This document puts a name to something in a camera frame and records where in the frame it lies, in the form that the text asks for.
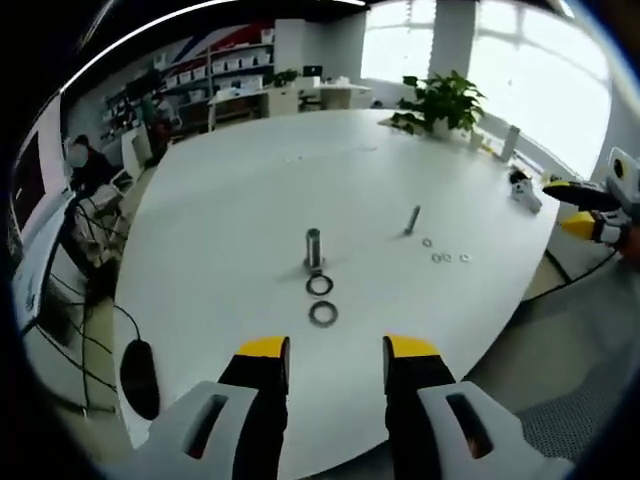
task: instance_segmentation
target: bright window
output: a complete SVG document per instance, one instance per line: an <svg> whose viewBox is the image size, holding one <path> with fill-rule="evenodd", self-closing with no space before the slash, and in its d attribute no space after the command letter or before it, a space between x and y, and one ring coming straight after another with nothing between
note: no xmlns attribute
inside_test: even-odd
<svg viewBox="0 0 640 480"><path fill-rule="evenodd" d="M600 47L567 21L533 7L478 7L469 79L486 110L521 128L589 178L609 123L609 70Z"/></svg>
<svg viewBox="0 0 640 480"><path fill-rule="evenodd" d="M435 14L435 0L373 5L367 14L361 78L402 83L405 75L426 77Z"/></svg>

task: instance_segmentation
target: computer mouse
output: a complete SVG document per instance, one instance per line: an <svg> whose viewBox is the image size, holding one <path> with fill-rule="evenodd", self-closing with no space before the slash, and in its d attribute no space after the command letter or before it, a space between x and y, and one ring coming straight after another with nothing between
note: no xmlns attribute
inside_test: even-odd
<svg viewBox="0 0 640 480"><path fill-rule="evenodd" d="M120 384L131 408L147 420L160 414L160 392L151 345L133 340L124 350L120 363Z"/></svg>

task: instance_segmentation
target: round table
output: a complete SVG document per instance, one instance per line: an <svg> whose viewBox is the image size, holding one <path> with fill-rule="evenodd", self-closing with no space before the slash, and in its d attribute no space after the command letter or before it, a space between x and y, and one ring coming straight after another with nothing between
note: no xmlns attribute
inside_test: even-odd
<svg viewBox="0 0 640 480"><path fill-rule="evenodd" d="M538 215L516 203L507 167L488 153L378 124L391 113L269 118L175 145L130 231L116 302L153 348L163 410L216 381L248 340L291 338L282 479L387 438L385 334L434 342L454 376L466 375L518 306L554 225L557 202L537 189ZM309 228L321 232L335 283L324 297L339 310L330 328L308 317ZM124 318L114 337L118 368L133 338ZM149 422L120 398L138 446Z"/></svg>

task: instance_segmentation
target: flat washer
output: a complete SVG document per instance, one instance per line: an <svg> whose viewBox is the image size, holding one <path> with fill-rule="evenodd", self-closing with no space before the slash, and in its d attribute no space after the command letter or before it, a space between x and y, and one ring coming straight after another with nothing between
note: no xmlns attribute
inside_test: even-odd
<svg viewBox="0 0 640 480"><path fill-rule="evenodd" d="M324 292L318 292L313 289L313 282L318 278L322 278L325 282L327 282L327 289ZM307 280L307 292L309 292L311 295L315 295L316 297L324 297L331 290L333 290L333 280L324 275L322 272L312 274L311 277L309 277L309 280Z"/></svg>
<svg viewBox="0 0 640 480"><path fill-rule="evenodd" d="M331 310L331 318L329 320L322 321L316 318L316 310L323 307ZM309 320L311 320L311 323L316 327L328 328L336 323L336 320L338 320L338 308L331 302L327 302L326 300L318 300L311 306L311 309L309 310Z"/></svg>

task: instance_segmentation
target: metal cylinder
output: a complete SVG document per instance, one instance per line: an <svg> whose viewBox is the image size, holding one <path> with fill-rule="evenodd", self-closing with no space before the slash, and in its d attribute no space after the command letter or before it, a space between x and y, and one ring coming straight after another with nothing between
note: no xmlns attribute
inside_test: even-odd
<svg viewBox="0 0 640 480"><path fill-rule="evenodd" d="M311 272L322 270L322 249L320 248L320 230L311 228L307 230L307 257L304 265Z"/></svg>
<svg viewBox="0 0 640 480"><path fill-rule="evenodd" d="M411 212L409 225L407 225L407 228L404 229L405 235L411 235L413 233L413 228L416 226L416 222L418 221L418 215L420 215L420 205L416 205L413 211Z"/></svg>

